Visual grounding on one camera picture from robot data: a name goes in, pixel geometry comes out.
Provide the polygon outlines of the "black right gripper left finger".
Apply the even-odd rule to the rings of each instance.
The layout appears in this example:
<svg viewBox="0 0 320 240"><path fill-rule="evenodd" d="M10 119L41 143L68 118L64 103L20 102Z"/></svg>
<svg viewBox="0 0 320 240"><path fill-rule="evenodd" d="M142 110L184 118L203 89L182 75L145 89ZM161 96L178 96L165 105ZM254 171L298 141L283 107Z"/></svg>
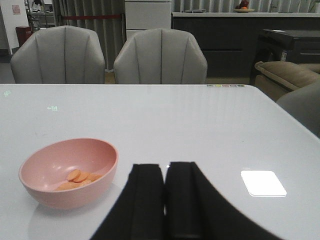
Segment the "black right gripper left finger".
<svg viewBox="0 0 320 240"><path fill-rule="evenodd" d="M164 181L157 164L134 164L92 240L162 240Z"/></svg>

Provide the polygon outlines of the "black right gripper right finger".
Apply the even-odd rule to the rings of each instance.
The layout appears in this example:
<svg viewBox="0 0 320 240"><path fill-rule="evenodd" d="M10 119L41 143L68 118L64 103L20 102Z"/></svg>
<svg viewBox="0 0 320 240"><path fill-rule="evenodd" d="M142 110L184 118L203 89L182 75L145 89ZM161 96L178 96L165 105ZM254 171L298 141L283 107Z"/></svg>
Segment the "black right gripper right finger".
<svg viewBox="0 0 320 240"><path fill-rule="evenodd" d="M168 240L276 240L209 182L195 162L171 162L165 178Z"/></svg>

